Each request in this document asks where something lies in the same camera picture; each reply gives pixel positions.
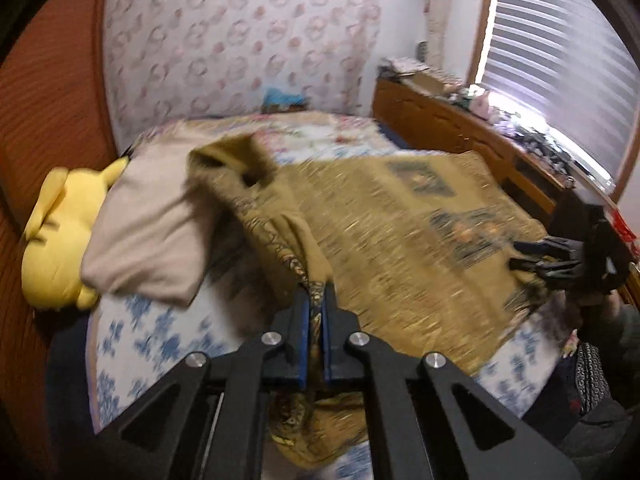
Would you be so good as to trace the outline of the person's right hand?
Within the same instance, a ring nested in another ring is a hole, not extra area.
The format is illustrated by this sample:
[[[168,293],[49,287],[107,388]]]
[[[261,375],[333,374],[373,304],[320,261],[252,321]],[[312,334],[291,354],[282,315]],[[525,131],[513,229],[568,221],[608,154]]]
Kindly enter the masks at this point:
[[[618,317],[622,303],[618,292],[568,292],[565,307],[568,322],[576,330],[598,334]]]

